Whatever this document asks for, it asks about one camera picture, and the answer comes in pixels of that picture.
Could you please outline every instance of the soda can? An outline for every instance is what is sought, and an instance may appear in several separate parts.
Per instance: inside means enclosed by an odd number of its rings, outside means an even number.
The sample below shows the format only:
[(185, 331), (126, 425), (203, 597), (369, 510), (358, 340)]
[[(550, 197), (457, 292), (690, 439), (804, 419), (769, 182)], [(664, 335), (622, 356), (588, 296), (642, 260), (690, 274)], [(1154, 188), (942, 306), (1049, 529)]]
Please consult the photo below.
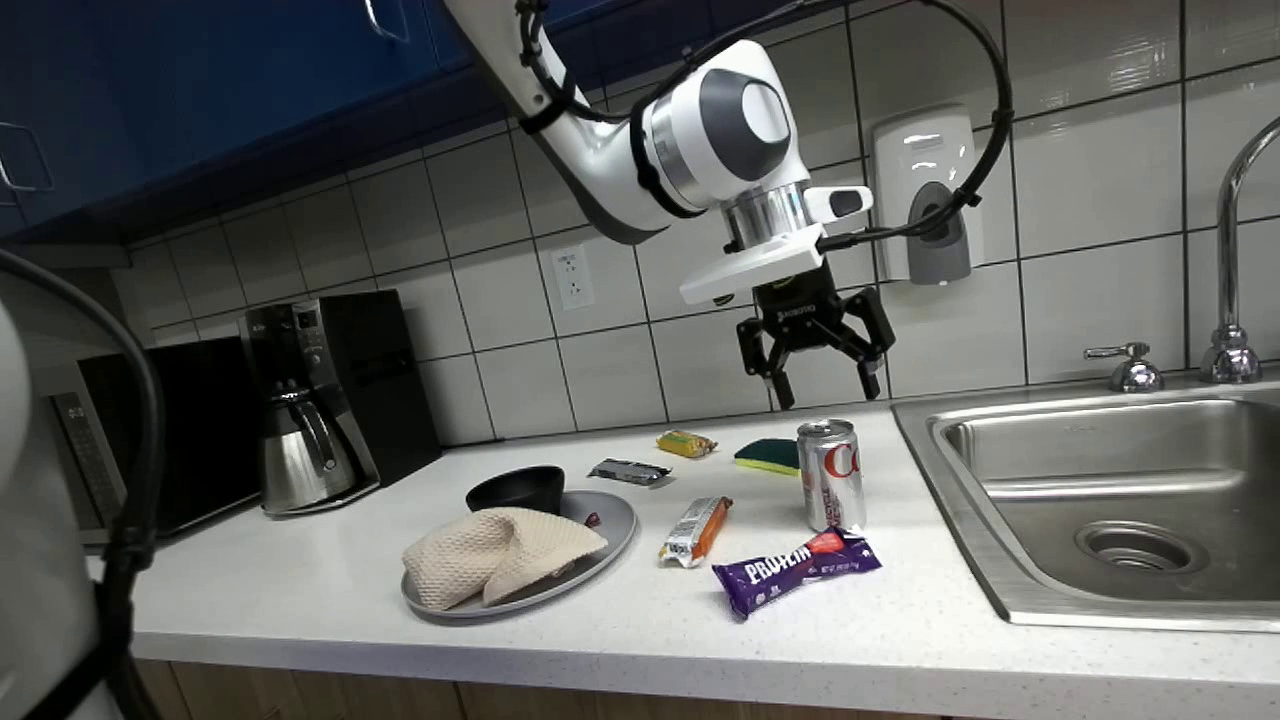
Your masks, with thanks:
[(863, 510), (855, 427), (847, 419), (802, 425), (798, 443), (802, 443), (802, 485), (804, 485), (810, 529), (862, 534), (869, 519), (869, 510)]

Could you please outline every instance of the kitchen counter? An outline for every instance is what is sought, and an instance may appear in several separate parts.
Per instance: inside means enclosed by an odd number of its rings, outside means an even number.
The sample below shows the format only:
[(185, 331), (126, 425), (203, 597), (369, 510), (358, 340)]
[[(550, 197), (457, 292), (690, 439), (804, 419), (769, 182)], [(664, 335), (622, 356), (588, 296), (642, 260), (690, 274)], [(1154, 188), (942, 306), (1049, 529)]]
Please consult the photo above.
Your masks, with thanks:
[[(813, 536), (798, 482), (731, 470), (739, 443), (791, 437), (802, 419), (813, 416), (710, 425), (700, 431), (722, 439), (710, 461), (655, 454), (655, 431), (468, 450), (345, 511), (240, 511), (142, 576), (135, 655), (947, 716), (1280, 716), (1280, 635), (1005, 625), (886, 407), (847, 416), (879, 572), (813, 582), (739, 625), (710, 567), (655, 567), (696, 495), (736, 499), (714, 559)], [(606, 456), (655, 461), (676, 482), (588, 482)], [(463, 511), (471, 485), (526, 465), (559, 465), (568, 492), (632, 499), (636, 546), (536, 613), (471, 629), (418, 620), (399, 599), (399, 553)]]

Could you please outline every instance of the small bowl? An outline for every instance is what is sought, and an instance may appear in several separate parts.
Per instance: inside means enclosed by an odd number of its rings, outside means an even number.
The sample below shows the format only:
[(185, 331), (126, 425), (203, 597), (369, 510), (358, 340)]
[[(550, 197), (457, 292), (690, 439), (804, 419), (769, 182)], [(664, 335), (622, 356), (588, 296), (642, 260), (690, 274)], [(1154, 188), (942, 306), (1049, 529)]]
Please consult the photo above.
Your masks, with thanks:
[(518, 470), (503, 475), (493, 475), (468, 492), (468, 510), (533, 510), (533, 511), (552, 511), (559, 515), (559, 495), (564, 495), (564, 470), (555, 465), (536, 465), (536, 470)]

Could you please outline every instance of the sink basin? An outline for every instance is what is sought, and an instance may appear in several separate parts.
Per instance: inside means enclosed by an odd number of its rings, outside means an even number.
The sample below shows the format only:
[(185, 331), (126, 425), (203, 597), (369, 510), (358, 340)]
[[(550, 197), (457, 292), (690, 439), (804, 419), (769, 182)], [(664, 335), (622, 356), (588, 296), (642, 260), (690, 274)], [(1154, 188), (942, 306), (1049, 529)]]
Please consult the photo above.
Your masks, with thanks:
[(1280, 384), (895, 419), (1005, 620), (1280, 634)]

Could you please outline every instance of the white plate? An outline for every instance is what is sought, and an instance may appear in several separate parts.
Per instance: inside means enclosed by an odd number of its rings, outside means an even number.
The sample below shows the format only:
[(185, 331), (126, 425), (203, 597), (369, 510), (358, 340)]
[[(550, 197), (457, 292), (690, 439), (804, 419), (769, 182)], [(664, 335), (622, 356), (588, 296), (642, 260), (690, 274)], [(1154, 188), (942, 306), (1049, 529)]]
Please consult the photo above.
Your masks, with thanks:
[(564, 572), (555, 572), (550, 582), (530, 583), (526, 591), (518, 591), (502, 603), (468, 599), (449, 613), (434, 613), (428, 603), (420, 603), (409, 576), (403, 576), (399, 591), (403, 591), (409, 609), (434, 625), (476, 625), (476, 620), (518, 618), (518, 613), (552, 603), (552, 599), (583, 590), (588, 582), (598, 582), (609, 565), (618, 565), (625, 558), (625, 548), (642, 534), (636, 510), (622, 495), (609, 495), (609, 492), (564, 492), (559, 515), (598, 529), (606, 536), (606, 548), (568, 565)]

